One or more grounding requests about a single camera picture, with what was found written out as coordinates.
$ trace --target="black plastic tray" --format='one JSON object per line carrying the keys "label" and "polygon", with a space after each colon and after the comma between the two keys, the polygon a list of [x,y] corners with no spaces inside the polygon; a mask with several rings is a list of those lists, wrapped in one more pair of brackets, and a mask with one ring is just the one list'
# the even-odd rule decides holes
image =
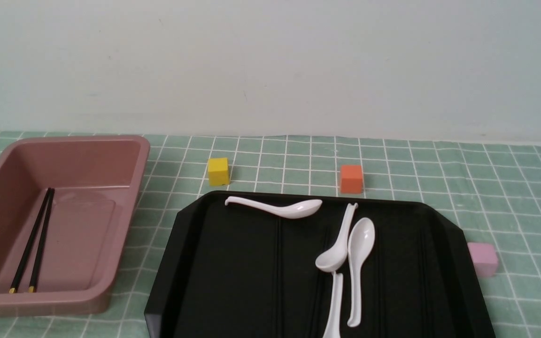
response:
{"label": "black plastic tray", "polygon": [[348,264],[341,336],[494,337],[464,234],[422,203],[317,197],[307,218],[286,220],[242,205],[239,196],[277,206],[311,196],[213,191],[174,222],[145,316],[151,338],[320,338],[329,314],[331,274],[314,260],[332,246],[348,203],[354,224],[369,217],[376,242],[363,265],[363,320],[350,312]]}

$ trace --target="chopsticks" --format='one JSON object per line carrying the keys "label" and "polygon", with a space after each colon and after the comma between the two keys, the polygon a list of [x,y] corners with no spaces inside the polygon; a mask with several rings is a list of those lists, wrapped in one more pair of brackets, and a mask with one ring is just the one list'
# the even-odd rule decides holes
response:
{"label": "chopsticks", "polygon": [[43,220],[43,213],[45,213],[45,219],[43,220],[43,229],[41,229],[41,236],[39,238],[39,245],[37,247],[37,255],[35,257],[35,263],[32,267],[32,275],[30,284],[28,287],[28,292],[35,292],[37,289],[37,282],[39,280],[39,272],[41,271],[41,262],[43,261],[43,250],[45,248],[45,239],[47,237],[47,228],[49,226],[49,218],[51,217],[51,209],[54,203],[54,188],[48,188],[43,198],[43,203],[41,203],[41,208],[39,208],[39,213],[37,214],[37,219],[35,224],[32,226],[31,235],[28,237],[28,242],[24,247],[24,252],[22,253],[22,258],[18,265],[17,270],[15,271],[14,279],[9,287],[9,293],[17,293],[18,286],[22,280],[22,275],[26,270],[26,265],[28,263],[28,257],[31,255],[31,250],[35,239],[37,237],[37,232],[39,232],[39,225],[41,225],[41,220]]}

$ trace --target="white plastic spoon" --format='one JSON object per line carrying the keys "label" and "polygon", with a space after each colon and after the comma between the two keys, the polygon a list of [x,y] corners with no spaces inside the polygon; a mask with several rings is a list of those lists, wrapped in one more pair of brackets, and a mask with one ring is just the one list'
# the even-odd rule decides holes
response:
{"label": "white plastic spoon", "polygon": [[331,305],[329,307],[329,318],[323,338],[340,338],[340,315],[341,315],[341,294],[344,289],[344,276],[333,272],[333,291],[331,292]]}
{"label": "white plastic spoon", "polygon": [[244,199],[242,197],[230,196],[227,197],[225,205],[228,205],[229,203],[237,203],[239,205],[251,206],[253,208],[269,212],[273,215],[294,220],[295,218],[302,218],[314,214],[318,211],[323,201],[307,200],[290,206],[272,206],[257,201]]}
{"label": "white plastic spoon", "polygon": [[350,264],[350,280],[352,281],[352,307],[350,308],[349,327],[357,327],[363,316],[363,299],[361,291],[360,271],[363,263],[375,244],[375,225],[369,218],[361,218],[352,229],[348,240],[348,263]]}
{"label": "white plastic spoon", "polygon": [[354,217],[354,210],[356,210],[357,207],[358,203],[354,203],[353,205],[348,204],[346,212],[344,213],[344,219],[341,221],[340,233],[337,235],[335,244],[316,258],[314,263],[321,271],[336,271],[341,267],[344,261],[346,261],[346,257],[348,257],[348,233],[350,232],[352,217]]}

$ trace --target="green checkered tablecloth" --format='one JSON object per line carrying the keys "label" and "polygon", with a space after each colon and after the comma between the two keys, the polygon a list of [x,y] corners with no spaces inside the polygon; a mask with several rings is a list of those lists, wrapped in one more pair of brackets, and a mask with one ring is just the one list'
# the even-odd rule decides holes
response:
{"label": "green checkered tablecloth", "polygon": [[[0,152],[25,137],[0,132]],[[541,338],[541,147],[344,137],[177,137],[152,144],[112,302],[91,316],[0,318],[0,337],[145,338],[143,308],[176,213],[208,191],[206,161],[227,157],[228,190],[339,195],[336,169],[361,164],[362,197],[421,201],[468,241],[494,244],[481,288],[499,337]]]}

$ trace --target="orange cube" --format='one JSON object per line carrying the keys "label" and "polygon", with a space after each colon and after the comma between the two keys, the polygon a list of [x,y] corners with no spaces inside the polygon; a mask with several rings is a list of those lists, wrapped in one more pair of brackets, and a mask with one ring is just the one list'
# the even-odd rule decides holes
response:
{"label": "orange cube", "polygon": [[363,193],[363,168],[360,165],[342,165],[340,175],[342,194]]}

